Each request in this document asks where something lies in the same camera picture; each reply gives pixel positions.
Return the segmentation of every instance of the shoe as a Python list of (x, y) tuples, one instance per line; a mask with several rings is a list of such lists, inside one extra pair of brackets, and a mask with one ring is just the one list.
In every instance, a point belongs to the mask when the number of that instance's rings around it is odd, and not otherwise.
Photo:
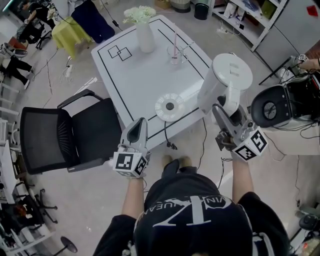
[(179, 158), (180, 168), (192, 166), (192, 161), (189, 156)]
[(171, 155), (164, 155), (162, 157), (162, 167), (165, 168), (167, 164), (170, 164), (173, 161)]
[(25, 83), (25, 85), (24, 85), (24, 89), (25, 89), (25, 90), (28, 88), (29, 83), (30, 83), (30, 80), (28, 80), (28, 81)]

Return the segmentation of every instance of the chair armrest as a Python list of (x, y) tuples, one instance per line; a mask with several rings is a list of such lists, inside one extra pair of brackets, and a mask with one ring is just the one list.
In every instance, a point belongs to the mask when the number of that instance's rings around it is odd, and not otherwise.
[(83, 171), (86, 169), (90, 169), (97, 166), (102, 166), (105, 163), (106, 159), (98, 158), (95, 160), (92, 160), (90, 162), (81, 163), (72, 167), (67, 168), (68, 173), (75, 173), (79, 171)]
[(79, 93), (71, 96), (70, 98), (66, 99), (64, 102), (60, 103), (56, 108), (57, 109), (62, 109), (64, 108), (65, 106), (69, 105), (70, 103), (82, 98), (82, 97), (85, 97), (85, 96), (92, 96), (92, 97), (95, 97), (96, 99), (98, 99), (99, 101), (103, 101), (104, 99), (101, 98), (99, 95), (95, 94), (92, 90), (89, 90), (89, 89), (84, 89), (82, 91), (80, 91)]

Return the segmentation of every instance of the white flower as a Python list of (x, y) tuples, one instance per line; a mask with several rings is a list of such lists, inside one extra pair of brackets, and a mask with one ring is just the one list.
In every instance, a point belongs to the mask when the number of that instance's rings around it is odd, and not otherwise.
[(149, 6), (133, 7), (124, 11), (126, 19), (123, 22), (147, 23), (156, 14), (156, 10)]

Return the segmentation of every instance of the black mesh chair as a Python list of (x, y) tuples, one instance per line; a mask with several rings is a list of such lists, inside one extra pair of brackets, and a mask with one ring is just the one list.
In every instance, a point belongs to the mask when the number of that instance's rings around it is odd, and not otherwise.
[[(92, 96), (98, 103), (74, 116), (63, 108)], [(118, 150), (121, 127), (110, 98), (85, 89), (57, 109), (24, 107), (20, 121), (21, 154), (29, 174), (67, 168), (78, 172), (102, 165)]]

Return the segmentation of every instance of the cardboard box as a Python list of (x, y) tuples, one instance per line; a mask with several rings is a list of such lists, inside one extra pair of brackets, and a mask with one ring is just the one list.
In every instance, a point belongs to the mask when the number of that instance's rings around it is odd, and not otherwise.
[(245, 13), (246, 11), (244, 9), (238, 7), (238, 9), (236, 10), (235, 17), (242, 22), (245, 18)]
[(237, 7), (238, 6), (235, 5), (233, 2), (228, 2), (228, 4), (226, 5), (223, 16), (228, 19), (231, 19), (232, 17), (235, 16)]
[(166, 2), (166, 1), (155, 0), (154, 5), (164, 10), (169, 9), (171, 7), (171, 4), (169, 1)]

